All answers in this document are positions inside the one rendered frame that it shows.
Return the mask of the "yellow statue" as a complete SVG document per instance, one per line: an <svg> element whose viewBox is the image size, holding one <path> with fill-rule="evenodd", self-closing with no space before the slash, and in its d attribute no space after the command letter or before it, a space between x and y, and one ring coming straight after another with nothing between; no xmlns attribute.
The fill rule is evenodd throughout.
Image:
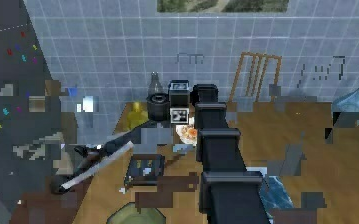
<svg viewBox="0 0 359 224"><path fill-rule="evenodd" d="M140 102L133 102L132 109L127 114L127 128L129 130L145 123L148 120L148 113L142 108Z"/></svg>

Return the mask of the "white plate with food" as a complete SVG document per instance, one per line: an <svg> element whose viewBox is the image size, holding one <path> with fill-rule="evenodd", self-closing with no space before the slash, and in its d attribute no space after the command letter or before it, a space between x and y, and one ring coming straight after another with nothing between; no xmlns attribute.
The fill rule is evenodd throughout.
<svg viewBox="0 0 359 224"><path fill-rule="evenodd" d="M177 125L176 133L184 144L197 144L197 130L193 125Z"/></svg>

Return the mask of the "clear glass bottle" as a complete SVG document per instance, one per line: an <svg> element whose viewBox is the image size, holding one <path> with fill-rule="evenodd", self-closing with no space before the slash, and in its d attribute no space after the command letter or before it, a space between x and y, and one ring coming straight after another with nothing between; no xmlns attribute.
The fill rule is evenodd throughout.
<svg viewBox="0 0 359 224"><path fill-rule="evenodd" d="M148 94L153 95L156 93L162 93L163 87L160 83L159 74L157 72L152 72L150 78L151 80L148 88Z"/></svg>

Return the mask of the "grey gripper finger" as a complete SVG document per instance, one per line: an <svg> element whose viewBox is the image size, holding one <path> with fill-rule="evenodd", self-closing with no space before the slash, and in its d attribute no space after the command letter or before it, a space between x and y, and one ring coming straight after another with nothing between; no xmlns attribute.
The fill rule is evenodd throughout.
<svg viewBox="0 0 359 224"><path fill-rule="evenodd" d="M82 171L75 171L72 176L65 175L56 175L53 177L50 183L50 190L53 194L64 194L68 192L75 185L80 184L84 180L88 179L91 176L94 176L97 172L99 172L102 168L108 166L112 162L119 159L126 152L128 152L134 144L129 141L122 147L120 147L117 151L112 153L109 156L104 156L93 163L87 169L83 169Z"/></svg>
<svg viewBox="0 0 359 224"><path fill-rule="evenodd" d="M121 134L106 142L100 149L90 148L88 146L75 146L74 151L81 155L83 158L88 157L90 154L98 154L100 157L109 156L118 151L123 145L131 141L133 144L141 143L141 134L143 129L153 128L156 126L155 121L147 121L134 129Z"/></svg>

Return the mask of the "pale blue glass vase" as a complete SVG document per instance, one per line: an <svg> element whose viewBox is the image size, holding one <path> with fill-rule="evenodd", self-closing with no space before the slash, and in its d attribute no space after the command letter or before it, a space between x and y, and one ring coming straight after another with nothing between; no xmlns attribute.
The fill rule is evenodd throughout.
<svg viewBox="0 0 359 224"><path fill-rule="evenodd" d="M359 112L359 87L346 95L335 99L331 105L332 112Z"/></svg>

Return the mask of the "blue patterned cloth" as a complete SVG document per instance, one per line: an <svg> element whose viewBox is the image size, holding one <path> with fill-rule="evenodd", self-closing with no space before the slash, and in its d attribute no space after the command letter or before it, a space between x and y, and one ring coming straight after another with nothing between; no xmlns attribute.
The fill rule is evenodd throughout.
<svg viewBox="0 0 359 224"><path fill-rule="evenodd" d="M291 209L293 202L278 176L269 176L259 191L260 198L269 213L271 209Z"/></svg>

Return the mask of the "dark grey fridge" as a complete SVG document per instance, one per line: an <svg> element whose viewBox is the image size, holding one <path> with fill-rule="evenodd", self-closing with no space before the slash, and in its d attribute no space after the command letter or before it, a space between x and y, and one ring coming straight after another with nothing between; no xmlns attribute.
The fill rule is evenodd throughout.
<svg viewBox="0 0 359 224"><path fill-rule="evenodd" d="M9 211L24 193L45 190L60 157L50 144L32 158L36 142L61 128L57 98L46 99L44 112L29 110L30 98L43 96L50 78L24 0L0 0L0 201Z"/></svg>

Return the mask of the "green round plate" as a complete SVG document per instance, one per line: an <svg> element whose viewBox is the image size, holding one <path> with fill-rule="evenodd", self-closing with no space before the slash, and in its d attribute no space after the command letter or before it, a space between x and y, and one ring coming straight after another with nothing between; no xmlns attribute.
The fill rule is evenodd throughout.
<svg viewBox="0 0 359 224"><path fill-rule="evenodd" d="M166 224L166 218L156 208L136 208L130 202L109 216L106 224Z"/></svg>

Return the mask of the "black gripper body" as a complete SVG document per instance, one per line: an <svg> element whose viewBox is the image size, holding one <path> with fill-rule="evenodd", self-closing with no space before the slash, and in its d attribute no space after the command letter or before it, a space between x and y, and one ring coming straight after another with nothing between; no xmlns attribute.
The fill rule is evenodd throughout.
<svg viewBox="0 0 359 224"><path fill-rule="evenodd" d="M147 97L148 119L162 127L170 126L170 102L165 93L155 93Z"/></svg>

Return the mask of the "light wooden chair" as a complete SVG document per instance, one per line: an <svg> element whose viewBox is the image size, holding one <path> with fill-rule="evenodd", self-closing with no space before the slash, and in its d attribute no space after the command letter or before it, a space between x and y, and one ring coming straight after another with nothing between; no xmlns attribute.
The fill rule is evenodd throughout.
<svg viewBox="0 0 359 224"><path fill-rule="evenodd" d="M262 53L253 53L253 52L242 52L240 54L240 58L238 61L237 69L235 72L233 84L231 87L231 91L229 94L228 101L231 102L235 96L236 87L238 84L238 80L240 77L240 73L242 71L243 62L244 59L250 56L252 58L251 60L251 66L249 70L249 76L248 76L248 82L245 90L246 96L254 96L255 101L259 101L261 88L263 85L264 77L267 72L267 67L270 60L276 61L276 67L275 67L275 73L274 73L274 80L273 84L277 85L280 75L280 70L282 66L282 57L277 55L268 55L268 54L262 54Z"/></svg>

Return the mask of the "brown wooden table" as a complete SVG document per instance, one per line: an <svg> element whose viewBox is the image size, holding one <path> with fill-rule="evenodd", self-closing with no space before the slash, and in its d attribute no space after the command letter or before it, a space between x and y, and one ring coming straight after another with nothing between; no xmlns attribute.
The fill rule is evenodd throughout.
<svg viewBox="0 0 359 224"><path fill-rule="evenodd" d="M239 144L246 166L265 166L266 160L280 160L285 146L302 143L306 160L301 176L281 180L294 206L300 206L301 192L323 192L327 208L318 209L318 224L359 224L359 126L334 129L333 144L326 144L324 129L331 127L330 103L288 103L284 112L272 103L255 103L253 112L237 112L229 126L242 132ZM153 192L154 187L135 187L126 194L123 185L131 151L101 170L92 180L73 224L105 224L107 218L138 191ZM199 213L199 191L174 193L173 208L160 211L167 224L207 224Z"/></svg>

